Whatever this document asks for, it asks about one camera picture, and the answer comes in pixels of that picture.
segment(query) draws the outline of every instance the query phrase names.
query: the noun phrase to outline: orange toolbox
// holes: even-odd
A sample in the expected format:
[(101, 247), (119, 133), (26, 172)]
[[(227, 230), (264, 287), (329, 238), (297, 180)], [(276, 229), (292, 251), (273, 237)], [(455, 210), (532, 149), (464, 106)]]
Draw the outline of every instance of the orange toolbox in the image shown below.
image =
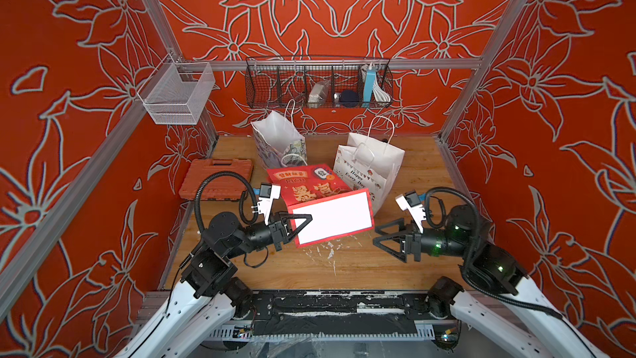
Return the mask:
[[(234, 171), (249, 181), (253, 169), (251, 159), (195, 159), (187, 170), (186, 178), (179, 189), (179, 196), (190, 201), (194, 200), (201, 182), (219, 171)], [(201, 200), (238, 201), (244, 190), (245, 185), (234, 177), (219, 177), (212, 180), (203, 190)]]

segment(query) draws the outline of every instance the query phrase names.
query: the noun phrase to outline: black wire basket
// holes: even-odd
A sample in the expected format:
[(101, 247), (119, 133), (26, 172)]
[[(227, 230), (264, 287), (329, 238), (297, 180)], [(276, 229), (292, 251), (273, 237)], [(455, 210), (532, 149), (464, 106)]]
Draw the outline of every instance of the black wire basket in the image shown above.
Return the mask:
[[(245, 61), (245, 95), (250, 108), (284, 108), (291, 100), (297, 107), (308, 108), (382, 108), (393, 102), (388, 58), (264, 56)], [(370, 101), (363, 101), (365, 65), (376, 69), (378, 87), (386, 93), (380, 101), (376, 94), (371, 94)], [(309, 94), (316, 83), (328, 88), (324, 103), (310, 102)]]

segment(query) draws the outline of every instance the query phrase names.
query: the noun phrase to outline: paper bag handle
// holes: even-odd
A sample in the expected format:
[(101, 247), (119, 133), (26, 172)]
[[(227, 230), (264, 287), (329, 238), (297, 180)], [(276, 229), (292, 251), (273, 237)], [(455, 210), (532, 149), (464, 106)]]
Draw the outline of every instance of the paper bag handle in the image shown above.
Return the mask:
[(299, 157), (299, 158), (300, 158), (300, 160), (302, 160), (303, 162), (305, 162), (305, 166), (308, 166), (307, 161), (305, 160), (305, 158), (304, 158), (304, 157), (302, 157), (302, 156), (300, 156), (300, 155), (298, 155), (298, 154), (285, 154), (285, 155), (283, 155), (283, 156), (282, 156), (282, 158), (281, 158), (281, 164), (282, 164), (283, 166), (287, 166), (287, 163), (284, 163), (284, 160), (285, 160), (285, 157), (286, 157), (286, 156), (297, 156), (297, 157)]
[(373, 151), (369, 148), (369, 146), (367, 146), (365, 143), (361, 142), (360, 144), (358, 144), (358, 146), (355, 148), (354, 154), (352, 155), (353, 160), (355, 162), (355, 155), (357, 154), (358, 150), (360, 149), (360, 147), (365, 146), (369, 152), (371, 153), (371, 156), (373, 156), (373, 159), (371, 159), (371, 161), (369, 162), (369, 166), (367, 166), (367, 169), (371, 168), (371, 163), (373, 163), (373, 161), (375, 161), (375, 154), (373, 153)]
[(290, 109), (290, 103), (294, 103), (294, 106), (291, 107), (291, 113), (290, 113), (290, 120), (291, 120), (291, 124), (294, 124), (294, 111), (296, 110), (296, 100), (295, 99), (291, 99), (287, 102), (287, 105), (285, 106), (285, 113), (283, 114), (284, 117), (287, 117), (287, 110)]
[(366, 138), (367, 138), (367, 139), (369, 138), (369, 136), (370, 136), (370, 134), (371, 134), (371, 126), (373, 125), (373, 121), (374, 121), (374, 120), (376, 120), (376, 119), (377, 119), (377, 118), (379, 118), (379, 117), (384, 118), (384, 119), (386, 119), (387, 121), (391, 122), (391, 125), (393, 126), (393, 130), (391, 130), (391, 137), (389, 137), (389, 141), (388, 141), (388, 142), (386, 143), (386, 145), (384, 146), (384, 152), (383, 152), (383, 154), (384, 154), (384, 153), (387, 151), (387, 147), (389, 146), (389, 144), (391, 144), (391, 139), (393, 138), (393, 135), (394, 135), (394, 134), (395, 134), (395, 132), (396, 132), (396, 124), (395, 124), (395, 123), (393, 123), (393, 121), (392, 121), (392, 120), (390, 120), (390, 119), (389, 119), (388, 117), (386, 117), (386, 116), (382, 116), (382, 115), (376, 115), (376, 116), (374, 116), (374, 118), (371, 120), (371, 123), (369, 124), (369, 131), (368, 131), (368, 132), (367, 132), (367, 134), (366, 134)]

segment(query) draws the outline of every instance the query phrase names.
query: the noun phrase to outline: wire basket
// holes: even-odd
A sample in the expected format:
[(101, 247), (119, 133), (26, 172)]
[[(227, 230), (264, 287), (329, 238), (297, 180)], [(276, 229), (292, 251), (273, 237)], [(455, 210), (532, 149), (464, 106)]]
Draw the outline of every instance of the wire basket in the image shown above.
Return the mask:
[[(309, 108), (382, 108), (393, 102), (393, 74), (388, 58), (278, 56), (249, 57), (246, 59), (245, 95), (250, 108), (284, 108), (295, 100), (296, 105)], [(376, 82), (388, 98), (363, 101), (364, 66), (373, 64), (377, 69)], [(316, 83), (326, 81), (328, 94), (323, 104), (310, 103), (309, 93)], [(340, 100), (345, 90), (357, 95), (357, 100)]]
[(214, 87), (214, 73), (205, 66), (198, 81), (184, 81), (174, 64), (163, 74), (144, 107), (156, 124), (197, 124)]

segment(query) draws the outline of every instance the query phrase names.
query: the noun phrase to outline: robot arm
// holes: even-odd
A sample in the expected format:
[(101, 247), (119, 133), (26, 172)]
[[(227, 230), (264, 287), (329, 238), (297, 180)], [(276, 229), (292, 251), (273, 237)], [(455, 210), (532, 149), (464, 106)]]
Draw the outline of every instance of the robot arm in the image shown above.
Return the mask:
[[(412, 214), (413, 221), (405, 225), (404, 219), (398, 219), (376, 226), (380, 236), (373, 244), (404, 262), (409, 254), (413, 254), (416, 261), (421, 259), (422, 253), (462, 257), (464, 280), (487, 296), (502, 301), (536, 338), (489, 310), (447, 277), (439, 279), (429, 291), (429, 306), (434, 316), (452, 315), (466, 322), (515, 357), (607, 357), (556, 310), (510, 253), (488, 242), (490, 224), (482, 217), (479, 221), (475, 219), (480, 215), (476, 209), (469, 205), (456, 206), (448, 215), (442, 214), (436, 228), (419, 227), (424, 220), (431, 224), (428, 207), (431, 191), (423, 195), (424, 204), (422, 196), (415, 191), (398, 196), (396, 202), (402, 210)], [(454, 190), (444, 189), (444, 192), (451, 191)], [(467, 201), (465, 196), (455, 192)], [(398, 226), (396, 233), (385, 231), (395, 225)], [(386, 241), (398, 242), (399, 250), (385, 246)]]
[[(259, 214), (265, 214), (265, 220), (243, 227), (230, 211), (214, 216), (201, 233), (201, 241), (179, 266), (182, 269), (187, 265), (170, 298), (119, 351), (117, 358), (186, 357), (235, 314), (248, 313), (252, 291), (240, 279), (233, 278), (237, 267), (230, 259), (269, 245), (280, 251), (282, 243), (294, 240), (312, 221), (311, 215), (270, 215), (280, 187), (262, 184), (260, 191), (263, 196), (256, 207)], [(292, 231), (292, 219), (304, 221)]]

